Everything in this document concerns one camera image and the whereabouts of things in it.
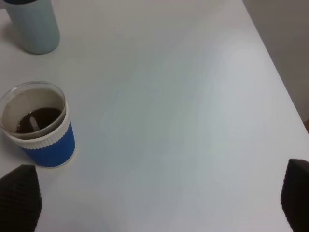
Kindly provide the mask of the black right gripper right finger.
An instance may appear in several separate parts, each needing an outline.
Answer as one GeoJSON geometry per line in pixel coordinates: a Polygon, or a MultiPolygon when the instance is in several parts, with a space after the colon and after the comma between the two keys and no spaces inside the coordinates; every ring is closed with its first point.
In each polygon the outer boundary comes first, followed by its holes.
{"type": "Polygon", "coordinates": [[[282,191],[281,207],[294,232],[309,230],[309,162],[289,159],[282,191]]]}

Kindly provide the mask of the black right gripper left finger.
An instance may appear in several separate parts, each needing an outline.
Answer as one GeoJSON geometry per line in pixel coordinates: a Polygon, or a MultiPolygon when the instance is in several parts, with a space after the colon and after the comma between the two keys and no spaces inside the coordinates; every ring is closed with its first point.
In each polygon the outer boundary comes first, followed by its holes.
{"type": "Polygon", "coordinates": [[[42,197],[34,165],[22,164],[0,179],[0,230],[35,231],[42,197]]]}

